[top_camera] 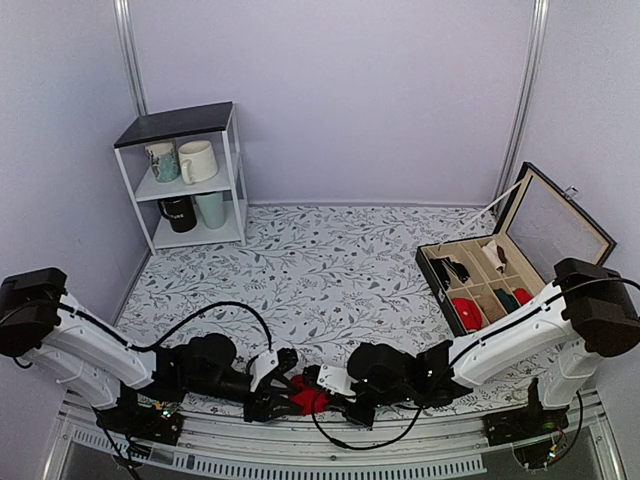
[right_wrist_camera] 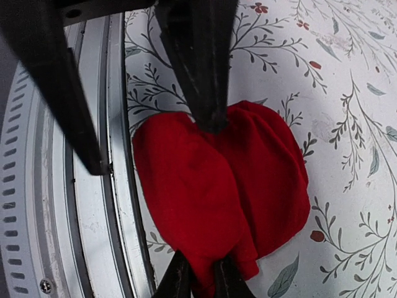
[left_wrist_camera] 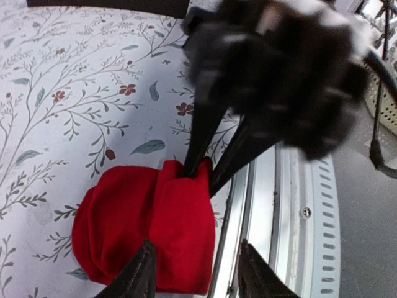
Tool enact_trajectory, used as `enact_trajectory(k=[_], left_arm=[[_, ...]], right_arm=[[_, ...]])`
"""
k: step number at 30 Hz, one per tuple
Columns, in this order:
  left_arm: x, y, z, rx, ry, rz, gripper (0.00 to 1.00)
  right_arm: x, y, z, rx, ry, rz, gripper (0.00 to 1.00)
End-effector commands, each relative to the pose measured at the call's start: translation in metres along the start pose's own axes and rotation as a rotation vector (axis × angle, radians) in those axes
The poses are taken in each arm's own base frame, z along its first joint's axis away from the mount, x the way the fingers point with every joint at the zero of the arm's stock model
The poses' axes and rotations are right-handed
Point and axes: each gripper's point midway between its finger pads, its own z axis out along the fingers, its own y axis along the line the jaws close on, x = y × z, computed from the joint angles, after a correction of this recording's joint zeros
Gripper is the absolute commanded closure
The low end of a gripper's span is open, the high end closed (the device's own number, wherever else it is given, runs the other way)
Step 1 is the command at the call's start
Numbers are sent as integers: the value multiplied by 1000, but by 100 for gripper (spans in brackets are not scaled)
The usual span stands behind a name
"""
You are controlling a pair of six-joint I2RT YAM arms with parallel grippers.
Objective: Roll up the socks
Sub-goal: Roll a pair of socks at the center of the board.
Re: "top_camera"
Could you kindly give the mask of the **red sock pair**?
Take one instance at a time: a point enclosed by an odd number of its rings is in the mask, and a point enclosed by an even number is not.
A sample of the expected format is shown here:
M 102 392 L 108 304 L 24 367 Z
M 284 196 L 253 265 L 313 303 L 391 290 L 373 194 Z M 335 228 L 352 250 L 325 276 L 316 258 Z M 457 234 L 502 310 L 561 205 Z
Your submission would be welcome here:
M 289 394 L 288 398 L 301 407 L 300 416 L 308 416 L 312 412 L 322 413 L 327 410 L 328 396 L 321 390 L 306 385 L 301 374 L 293 376 L 291 382 L 297 388 L 297 392 Z

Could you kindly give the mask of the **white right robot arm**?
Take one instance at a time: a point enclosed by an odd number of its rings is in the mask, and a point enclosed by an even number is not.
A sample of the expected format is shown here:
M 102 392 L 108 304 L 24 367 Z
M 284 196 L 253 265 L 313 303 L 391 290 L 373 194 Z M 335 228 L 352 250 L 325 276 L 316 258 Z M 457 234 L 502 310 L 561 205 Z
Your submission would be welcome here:
M 348 422 L 371 427 L 381 406 L 448 406 L 512 365 L 562 345 L 556 366 L 533 383 L 535 400 L 517 415 L 524 435 L 539 435 L 602 359 L 625 354 L 639 343 L 639 317 L 628 292 L 637 282 L 575 258 L 554 269 L 554 280 L 534 298 L 475 333 L 415 355 L 387 344 L 362 343 L 344 367 L 307 369 L 306 383 L 318 390 L 310 416 L 337 410 Z

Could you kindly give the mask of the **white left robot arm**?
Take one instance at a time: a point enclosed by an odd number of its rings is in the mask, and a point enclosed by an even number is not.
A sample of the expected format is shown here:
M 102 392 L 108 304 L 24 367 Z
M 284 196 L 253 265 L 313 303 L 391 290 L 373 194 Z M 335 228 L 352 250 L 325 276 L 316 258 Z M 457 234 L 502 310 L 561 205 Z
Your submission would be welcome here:
M 231 339 L 211 333 L 166 347 L 134 344 L 85 310 L 55 267 L 12 275 L 1 283 L 1 353 L 49 372 L 96 410 L 108 429 L 141 433 L 167 421 L 161 407 L 140 396 L 181 403 L 188 393 L 238 402 L 247 422 L 298 415 L 298 388 L 286 373 L 298 362 L 293 349 L 267 349 L 246 373 L 233 367 Z

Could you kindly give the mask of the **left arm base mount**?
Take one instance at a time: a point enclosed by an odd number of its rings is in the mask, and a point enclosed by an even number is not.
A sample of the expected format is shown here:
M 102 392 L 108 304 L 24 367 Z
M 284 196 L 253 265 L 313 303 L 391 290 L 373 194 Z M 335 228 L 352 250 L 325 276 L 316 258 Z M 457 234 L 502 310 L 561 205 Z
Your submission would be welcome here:
M 122 386 L 114 406 L 97 409 L 97 424 L 128 439 L 148 440 L 176 446 L 184 418 L 178 413 L 164 414 L 164 409 L 143 406 L 135 390 Z

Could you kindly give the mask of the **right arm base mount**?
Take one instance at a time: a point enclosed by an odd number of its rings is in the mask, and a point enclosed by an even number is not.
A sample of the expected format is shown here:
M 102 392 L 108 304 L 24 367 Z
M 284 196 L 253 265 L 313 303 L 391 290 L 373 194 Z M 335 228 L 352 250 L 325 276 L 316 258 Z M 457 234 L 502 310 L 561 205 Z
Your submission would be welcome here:
M 539 380 L 534 378 L 528 387 L 527 405 L 521 408 L 487 414 L 482 418 L 484 434 L 490 446 L 531 440 L 548 435 L 545 442 L 512 449 L 516 461 L 527 471 L 546 470 L 564 459 L 574 448 L 584 422 L 584 403 L 579 392 L 579 419 L 575 435 L 568 440 L 569 407 L 545 410 L 539 398 Z

